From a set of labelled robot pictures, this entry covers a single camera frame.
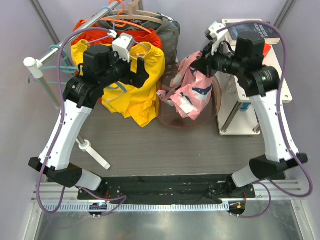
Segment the pink whale print shorts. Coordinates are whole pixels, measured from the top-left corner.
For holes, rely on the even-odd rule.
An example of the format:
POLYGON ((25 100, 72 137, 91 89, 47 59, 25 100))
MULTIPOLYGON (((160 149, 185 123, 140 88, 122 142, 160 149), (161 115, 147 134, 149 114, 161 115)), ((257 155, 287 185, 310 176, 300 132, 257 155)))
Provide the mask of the pink whale print shorts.
POLYGON ((195 121, 211 98, 213 78, 192 67, 192 63, 201 56, 202 53, 197 51, 182 60, 177 75, 170 81, 169 89, 156 92, 160 100, 175 107, 183 119, 195 121))

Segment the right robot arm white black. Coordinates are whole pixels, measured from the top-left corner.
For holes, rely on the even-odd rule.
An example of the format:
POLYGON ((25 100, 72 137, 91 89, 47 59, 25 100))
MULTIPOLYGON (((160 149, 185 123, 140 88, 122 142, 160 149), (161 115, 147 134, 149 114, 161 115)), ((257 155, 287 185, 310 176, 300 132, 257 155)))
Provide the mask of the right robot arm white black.
POLYGON ((236 198, 250 184, 297 166, 302 167, 308 162, 308 157, 298 150, 289 136, 289 126, 279 99, 279 73, 263 63, 264 39, 255 33, 242 33, 238 36, 235 50, 230 53, 220 50, 225 42, 223 37, 210 36, 209 40, 202 56, 191 66, 207 77, 221 72, 237 78, 253 105, 265 144, 264 155, 251 159, 245 168, 227 177, 226 193, 236 198))

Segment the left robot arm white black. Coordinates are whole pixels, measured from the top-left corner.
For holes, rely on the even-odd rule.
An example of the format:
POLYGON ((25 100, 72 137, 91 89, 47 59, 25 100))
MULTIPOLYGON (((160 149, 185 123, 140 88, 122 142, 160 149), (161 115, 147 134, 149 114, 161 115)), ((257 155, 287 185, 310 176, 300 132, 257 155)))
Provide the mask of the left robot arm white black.
POLYGON ((83 54, 80 73, 66 84, 61 112, 44 151, 32 157, 28 165, 57 184, 85 188, 93 198, 102 199, 107 192, 102 178, 72 164, 71 153, 83 124, 105 88, 117 82, 138 89, 144 85, 150 76, 145 61, 139 57, 136 63, 136 71, 132 71, 133 61, 121 59, 120 50, 115 47, 90 46, 83 54))

